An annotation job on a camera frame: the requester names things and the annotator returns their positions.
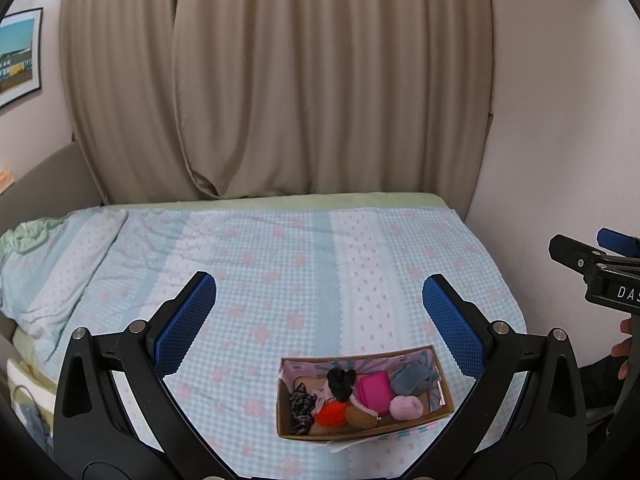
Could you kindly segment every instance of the pink pouch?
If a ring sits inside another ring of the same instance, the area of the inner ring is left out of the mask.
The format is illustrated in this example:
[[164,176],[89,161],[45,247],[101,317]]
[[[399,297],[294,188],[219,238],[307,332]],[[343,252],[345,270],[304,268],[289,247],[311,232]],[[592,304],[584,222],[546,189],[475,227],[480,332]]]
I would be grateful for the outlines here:
[[358,400],[379,416],[389,413],[391,400],[396,396],[391,389],[389,375],[386,372],[359,378],[355,385],[355,392]]

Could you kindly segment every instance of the bed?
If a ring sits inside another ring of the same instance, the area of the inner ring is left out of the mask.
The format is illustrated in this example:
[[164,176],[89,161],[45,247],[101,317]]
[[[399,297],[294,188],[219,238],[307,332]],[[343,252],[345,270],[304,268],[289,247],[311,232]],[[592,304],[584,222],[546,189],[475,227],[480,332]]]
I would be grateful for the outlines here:
[[[76,327],[120,331],[148,319],[195,271],[215,277],[216,306],[166,383],[203,437],[248,478],[393,477],[433,441],[446,420],[344,447],[280,439],[274,416],[281,357],[423,344],[435,345],[459,406],[473,381],[422,307],[430,274],[444,274],[488,319],[526,331],[489,254],[431,194],[92,207],[28,225],[4,253],[2,312],[18,321],[14,346],[49,387]],[[514,379],[483,447],[500,437],[523,380]],[[157,447],[126,380],[116,374],[116,382],[138,436]]]

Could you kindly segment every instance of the white wall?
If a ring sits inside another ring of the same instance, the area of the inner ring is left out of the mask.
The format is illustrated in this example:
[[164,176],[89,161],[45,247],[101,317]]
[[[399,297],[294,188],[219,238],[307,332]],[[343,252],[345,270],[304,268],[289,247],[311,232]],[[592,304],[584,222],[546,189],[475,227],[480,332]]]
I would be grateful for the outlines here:
[[565,234],[640,236],[640,22],[627,0],[493,0],[494,122],[466,223],[532,333],[567,330],[580,364],[621,340],[624,316],[584,300],[553,262]]
[[40,43],[42,88],[0,108],[0,169],[20,178],[71,142],[71,123],[58,58],[60,0],[15,0],[9,13],[43,7]]

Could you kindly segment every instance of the human hand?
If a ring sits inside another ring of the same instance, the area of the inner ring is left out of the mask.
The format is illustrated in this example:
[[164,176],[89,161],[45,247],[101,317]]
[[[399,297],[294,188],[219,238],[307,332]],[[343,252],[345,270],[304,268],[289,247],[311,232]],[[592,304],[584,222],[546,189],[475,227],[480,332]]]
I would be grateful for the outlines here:
[[[631,334],[631,318],[623,319],[620,322],[620,332],[623,334]],[[612,357],[622,357],[628,356],[631,354],[631,338],[625,339],[622,343],[618,343],[611,348],[611,356]],[[620,380],[624,379],[629,374],[629,361],[625,361],[620,367],[620,371],[618,372],[618,378]]]

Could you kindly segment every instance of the fluffy pink scrunchie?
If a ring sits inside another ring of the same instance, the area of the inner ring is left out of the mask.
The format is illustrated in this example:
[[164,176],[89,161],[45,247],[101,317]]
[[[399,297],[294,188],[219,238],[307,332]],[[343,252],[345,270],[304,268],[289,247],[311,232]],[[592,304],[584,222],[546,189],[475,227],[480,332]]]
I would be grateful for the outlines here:
[[418,397],[397,396],[391,400],[389,412],[395,420],[414,420],[424,413],[424,406]]

